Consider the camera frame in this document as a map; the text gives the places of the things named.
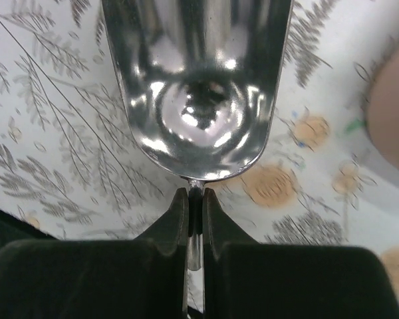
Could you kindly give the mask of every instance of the green mark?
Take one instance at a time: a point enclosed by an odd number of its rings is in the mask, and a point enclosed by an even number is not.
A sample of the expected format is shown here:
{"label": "green mark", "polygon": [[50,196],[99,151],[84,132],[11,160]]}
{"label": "green mark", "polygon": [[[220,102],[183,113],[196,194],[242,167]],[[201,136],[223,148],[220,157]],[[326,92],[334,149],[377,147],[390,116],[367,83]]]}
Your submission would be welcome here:
{"label": "green mark", "polygon": [[349,135],[357,129],[363,127],[365,127],[365,121],[357,118],[346,125],[346,127],[344,128],[344,134]]}

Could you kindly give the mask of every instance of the shiny metal surface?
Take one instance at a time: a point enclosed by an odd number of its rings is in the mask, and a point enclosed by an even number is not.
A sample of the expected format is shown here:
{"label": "shiny metal surface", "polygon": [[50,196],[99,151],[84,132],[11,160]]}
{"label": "shiny metal surface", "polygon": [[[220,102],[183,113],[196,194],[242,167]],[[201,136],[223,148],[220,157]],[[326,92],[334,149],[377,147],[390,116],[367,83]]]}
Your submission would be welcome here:
{"label": "shiny metal surface", "polygon": [[265,147],[291,0],[102,0],[134,139],[164,169],[237,175]]}

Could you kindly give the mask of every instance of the silver scoop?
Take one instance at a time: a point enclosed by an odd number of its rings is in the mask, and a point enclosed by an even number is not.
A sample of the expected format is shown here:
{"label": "silver scoop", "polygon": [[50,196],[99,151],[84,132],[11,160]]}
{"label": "silver scoop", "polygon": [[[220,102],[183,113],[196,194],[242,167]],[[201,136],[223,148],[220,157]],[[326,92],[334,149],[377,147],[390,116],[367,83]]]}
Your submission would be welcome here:
{"label": "silver scoop", "polygon": [[[259,159],[291,2],[102,0],[128,122],[155,164],[202,189]],[[195,232],[188,252],[198,269]]]}

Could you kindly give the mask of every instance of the table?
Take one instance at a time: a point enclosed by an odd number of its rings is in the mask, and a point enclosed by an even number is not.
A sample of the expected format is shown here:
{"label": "table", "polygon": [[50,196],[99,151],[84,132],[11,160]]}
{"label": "table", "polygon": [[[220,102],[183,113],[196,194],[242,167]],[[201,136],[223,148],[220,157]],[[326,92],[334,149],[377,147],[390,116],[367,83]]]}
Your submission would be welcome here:
{"label": "table", "polygon": [[[258,241],[372,250],[399,296],[399,171],[362,114],[398,45],[399,0],[296,1],[265,153],[211,186]],[[130,239],[185,186],[134,144],[99,1],[0,1],[0,209],[60,239]]]}

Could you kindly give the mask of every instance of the tablecloth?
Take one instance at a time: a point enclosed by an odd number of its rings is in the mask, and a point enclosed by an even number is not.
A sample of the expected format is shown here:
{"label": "tablecloth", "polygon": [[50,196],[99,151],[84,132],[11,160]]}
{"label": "tablecloth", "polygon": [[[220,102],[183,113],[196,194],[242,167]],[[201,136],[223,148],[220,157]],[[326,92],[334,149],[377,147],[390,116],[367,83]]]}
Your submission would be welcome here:
{"label": "tablecloth", "polygon": [[[296,1],[265,153],[212,187],[258,241],[372,250],[399,296],[399,171],[363,116],[398,45],[399,0]],[[129,239],[185,186],[132,139],[99,0],[0,1],[0,209],[60,239]]]}

